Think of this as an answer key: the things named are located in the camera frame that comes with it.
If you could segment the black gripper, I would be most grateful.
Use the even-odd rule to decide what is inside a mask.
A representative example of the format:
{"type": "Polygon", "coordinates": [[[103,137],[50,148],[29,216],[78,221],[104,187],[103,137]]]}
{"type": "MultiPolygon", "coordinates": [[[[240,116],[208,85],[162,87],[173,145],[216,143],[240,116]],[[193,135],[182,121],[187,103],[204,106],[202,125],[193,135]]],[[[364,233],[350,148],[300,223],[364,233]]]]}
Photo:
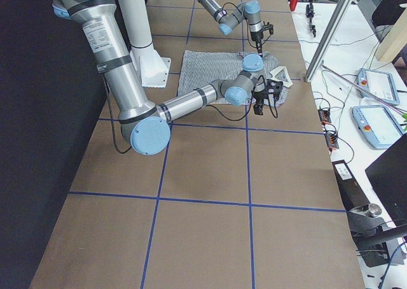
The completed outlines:
{"type": "Polygon", "coordinates": [[[264,38],[263,31],[250,31],[251,41],[256,44],[257,53],[263,57],[262,40],[264,38]]]}
{"type": "Polygon", "coordinates": [[[269,106],[269,95],[264,90],[253,93],[255,100],[253,110],[255,115],[263,115],[263,105],[269,106]]]}

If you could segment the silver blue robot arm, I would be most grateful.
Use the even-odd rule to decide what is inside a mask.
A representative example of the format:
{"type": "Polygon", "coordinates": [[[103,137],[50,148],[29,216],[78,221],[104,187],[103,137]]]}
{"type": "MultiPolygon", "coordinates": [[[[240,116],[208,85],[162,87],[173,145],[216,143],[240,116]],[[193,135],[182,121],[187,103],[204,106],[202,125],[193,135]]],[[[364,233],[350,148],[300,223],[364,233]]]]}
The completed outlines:
{"type": "Polygon", "coordinates": [[[167,73],[170,61],[154,49],[145,0],[53,0],[56,16],[82,26],[106,93],[114,97],[119,107],[122,136],[131,150],[142,155],[155,155],[166,148],[173,120],[220,98],[240,106],[265,80],[263,37],[264,32],[273,32],[273,25],[262,21],[259,3],[240,3],[233,13],[228,13],[216,0],[196,1],[212,15],[225,35],[247,22],[257,52],[244,57],[236,78],[214,80],[156,104],[147,98],[144,85],[167,73]]]}
{"type": "Polygon", "coordinates": [[[257,0],[243,2],[238,5],[224,3],[220,6],[216,0],[196,0],[218,23],[219,30],[229,35],[243,21],[247,23],[250,40],[257,54],[263,57],[264,32],[273,34],[273,25],[262,21],[260,5],[257,0]]]}

